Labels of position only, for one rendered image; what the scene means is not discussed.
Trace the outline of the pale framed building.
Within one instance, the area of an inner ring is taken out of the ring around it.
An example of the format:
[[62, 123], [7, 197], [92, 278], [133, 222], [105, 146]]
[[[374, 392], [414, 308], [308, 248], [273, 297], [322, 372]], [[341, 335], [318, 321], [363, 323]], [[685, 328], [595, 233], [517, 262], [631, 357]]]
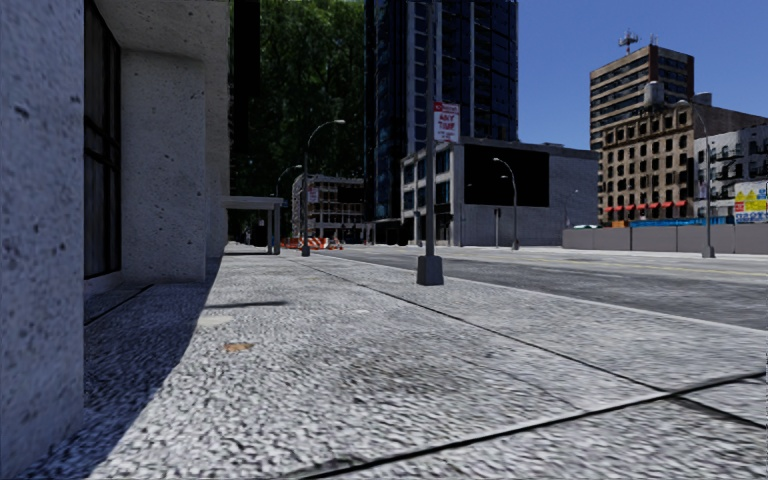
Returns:
[[365, 226], [363, 180], [317, 174], [308, 176], [307, 187], [308, 236], [360, 243]]

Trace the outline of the yellow billboard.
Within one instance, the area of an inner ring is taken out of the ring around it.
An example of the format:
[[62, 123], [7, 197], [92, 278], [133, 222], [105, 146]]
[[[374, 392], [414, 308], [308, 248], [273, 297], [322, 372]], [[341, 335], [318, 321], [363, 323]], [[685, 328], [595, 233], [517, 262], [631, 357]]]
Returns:
[[768, 223], [768, 181], [735, 184], [734, 221], [737, 224]]

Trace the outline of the dark building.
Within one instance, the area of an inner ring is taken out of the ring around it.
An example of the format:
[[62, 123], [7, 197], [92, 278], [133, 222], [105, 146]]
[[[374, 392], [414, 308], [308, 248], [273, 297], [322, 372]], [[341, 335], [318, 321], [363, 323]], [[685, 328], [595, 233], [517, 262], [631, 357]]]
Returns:
[[250, 114], [260, 83], [260, 0], [232, 0], [231, 20], [233, 144], [230, 192], [246, 195], [252, 170]]

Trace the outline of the brown tower building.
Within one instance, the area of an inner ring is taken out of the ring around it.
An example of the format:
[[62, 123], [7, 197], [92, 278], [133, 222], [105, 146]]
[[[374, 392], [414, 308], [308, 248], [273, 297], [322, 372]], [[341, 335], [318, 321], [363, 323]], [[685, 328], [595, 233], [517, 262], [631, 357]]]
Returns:
[[695, 58], [658, 45], [652, 39], [636, 50], [631, 45], [639, 40], [627, 31], [619, 39], [626, 54], [590, 73], [590, 148], [600, 150], [618, 139], [611, 130], [635, 118], [650, 104], [659, 100], [673, 104], [694, 94]]

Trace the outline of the trees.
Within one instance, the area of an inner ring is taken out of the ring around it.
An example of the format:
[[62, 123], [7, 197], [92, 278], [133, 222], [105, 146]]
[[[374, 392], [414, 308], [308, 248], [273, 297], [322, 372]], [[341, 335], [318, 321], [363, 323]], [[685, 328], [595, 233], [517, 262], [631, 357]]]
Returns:
[[[232, 30], [232, 0], [228, 0]], [[259, 93], [252, 103], [249, 191], [271, 196], [281, 172], [302, 164], [312, 139], [309, 172], [360, 178], [364, 143], [364, 1], [260, 0]], [[230, 172], [233, 136], [230, 30]], [[301, 170], [286, 174], [290, 194]]]

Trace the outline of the grey concrete building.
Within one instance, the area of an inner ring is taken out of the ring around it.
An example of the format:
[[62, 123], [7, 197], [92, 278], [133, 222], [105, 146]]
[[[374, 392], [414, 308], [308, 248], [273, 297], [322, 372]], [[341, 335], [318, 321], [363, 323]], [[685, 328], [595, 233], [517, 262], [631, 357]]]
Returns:
[[559, 246], [568, 226], [598, 222], [598, 155], [556, 144], [464, 137], [440, 142], [435, 156], [435, 238], [451, 246], [494, 246], [494, 208], [501, 209], [499, 246], [513, 239], [513, 170], [522, 246]]

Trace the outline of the grey street lamp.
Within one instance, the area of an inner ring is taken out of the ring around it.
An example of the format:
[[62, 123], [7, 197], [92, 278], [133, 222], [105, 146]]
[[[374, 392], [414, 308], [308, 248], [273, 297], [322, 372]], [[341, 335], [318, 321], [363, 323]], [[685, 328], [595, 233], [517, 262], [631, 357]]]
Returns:
[[704, 197], [705, 197], [705, 244], [702, 249], [702, 257], [704, 259], [714, 259], [716, 257], [714, 246], [712, 245], [712, 238], [711, 238], [711, 175], [710, 175], [710, 168], [711, 168], [711, 157], [710, 157], [710, 145], [709, 145], [709, 135], [706, 123], [704, 121], [704, 118], [702, 117], [699, 107], [697, 106], [697, 101], [695, 100], [695, 96], [692, 95], [689, 97], [688, 100], [681, 100], [680, 104], [683, 105], [689, 105], [691, 107], [692, 114], [699, 120], [701, 127], [703, 129], [705, 143], [704, 143], [704, 153], [705, 153], [705, 191], [704, 191]]
[[519, 236], [518, 236], [518, 219], [519, 219], [519, 216], [518, 216], [518, 189], [517, 189], [515, 174], [514, 174], [512, 168], [505, 161], [501, 160], [500, 158], [494, 157], [492, 159], [492, 161], [502, 164], [507, 169], [507, 171], [509, 173], [509, 179], [511, 181], [512, 190], [513, 190], [512, 195], [513, 195], [513, 215], [514, 215], [514, 218], [513, 218], [513, 239], [512, 239], [512, 242], [511, 242], [511, 250], [512, 251], [518, 251], [519, 248], [520, 248]]
[[284, 170], [281, 172], [281, 174], [279, 175], [279, 177], [278, 177], [278, 179], [277, 179], [276, 185], [275, 185], [275, 197], [276, 197], [276, 198], [280, 197], [280, 194], [279, 194], [279, 189], [280, 189], [280, 185], [281, 185], [281, 182], [282, 182], [282, 179], [283, 179], [283, 177], [284, 177], [286, 174], [288, 174], [288, 173], [290, 173], [290, 172], [292, 172], [292, 171], [296, 171], [296, 170], [303, 170], [303, 166], [302, 166], [302, 165], [300, 165], [300, 164], [297, 164], [297, 165], [292, 165], [292, 166], [290, 166], [290, 167], [288, 167], [288, 168], [284, 169]]
[[315, 130], [310, 134], [306, 143], [306, 148], [305, 148], [304, 158], [303, 158], [303, 191], [302, 191], [303, 219], [302, 219], [302, 247], [301, 247], [302, 257], [310, 256], [310, 246], [309, 246], [309, 240], [308, 240], [308, 177], [309, 177], [308, 164], [309, 164], [311, 142], [314, 136], [322, 128], [328, 125], [334, 125], [334, 124], [344, 125], [345, 123], [346, 121], [343, 119], [334, 119], [332, 121], [328, 121], [317, 126]]

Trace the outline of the tan brick building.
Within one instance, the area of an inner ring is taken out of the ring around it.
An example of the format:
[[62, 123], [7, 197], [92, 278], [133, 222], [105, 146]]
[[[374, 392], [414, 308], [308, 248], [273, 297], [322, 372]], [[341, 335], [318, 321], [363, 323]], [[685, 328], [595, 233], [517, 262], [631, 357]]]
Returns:
[[[709, 137], [768, 123], [768, 117], [712, 106], [695, 97]], [[697, 215], [695, 140], [704, 137], [689, 105], [651, 100], [639, 116], [611, 131], [618, 139], [600, 152], [598, 212], [601, 223], [702, 218]]]

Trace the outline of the orange striped barrier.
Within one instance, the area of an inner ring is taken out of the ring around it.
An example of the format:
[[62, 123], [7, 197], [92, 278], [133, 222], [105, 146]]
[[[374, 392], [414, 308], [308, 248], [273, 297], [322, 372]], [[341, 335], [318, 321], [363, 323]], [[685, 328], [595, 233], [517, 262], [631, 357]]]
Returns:
[[[342, 250], [343, 245], [337, 238], [327, 237], [309, 237], [307, 245], [310, 250]], [[280, 242], [282, 248], [301, 250], [304, 246], [304, 240], [301, 237], [286, 237]]]

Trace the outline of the white building with fire stairs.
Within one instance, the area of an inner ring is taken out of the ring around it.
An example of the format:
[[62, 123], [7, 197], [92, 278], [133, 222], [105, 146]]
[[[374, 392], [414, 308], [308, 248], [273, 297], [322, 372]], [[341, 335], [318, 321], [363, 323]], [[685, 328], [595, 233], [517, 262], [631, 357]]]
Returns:
[[[705, 138], [695, 140], [694, 171], [697, 186], [694, 205], [697, 215], [705, 214]], [[711, 157], [711, 217], [734, 219], [735, 184], [768, 181], [768, 123], [709, 137]]]

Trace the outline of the pale concrete building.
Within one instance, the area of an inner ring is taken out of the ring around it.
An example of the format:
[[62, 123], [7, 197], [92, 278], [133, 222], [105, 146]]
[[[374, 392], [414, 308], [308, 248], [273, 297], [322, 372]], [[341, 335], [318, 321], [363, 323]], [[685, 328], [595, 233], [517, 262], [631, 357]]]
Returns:
[[237, 0], [0, 0], [0, 478], [78, 430], [85, 300], [227, 242]]

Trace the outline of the grey concrete wall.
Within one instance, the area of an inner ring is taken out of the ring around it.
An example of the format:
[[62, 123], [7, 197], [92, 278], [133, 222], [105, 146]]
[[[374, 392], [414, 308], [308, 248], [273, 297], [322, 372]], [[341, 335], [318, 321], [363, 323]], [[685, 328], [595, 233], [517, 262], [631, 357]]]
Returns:
[[[768, 255], [768, 224], [712, 225], [710, 235], [717, 255]], [[562, 241], [566, 249], [687, 253], [701, 253], [705, 244], [703, 225], [568, 229]]]

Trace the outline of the glass tower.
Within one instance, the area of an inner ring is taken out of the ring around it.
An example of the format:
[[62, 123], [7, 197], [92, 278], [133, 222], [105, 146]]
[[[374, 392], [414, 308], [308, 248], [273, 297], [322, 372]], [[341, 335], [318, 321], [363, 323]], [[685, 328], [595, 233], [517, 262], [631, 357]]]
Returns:
[[518, 138], [517, 0], [364, 0], [366, 221], [376, 243], [402, 243], [400, 161], [424, 149], [427, 55], [434, 41], [434, 97], [460, 107], [460, 133]]

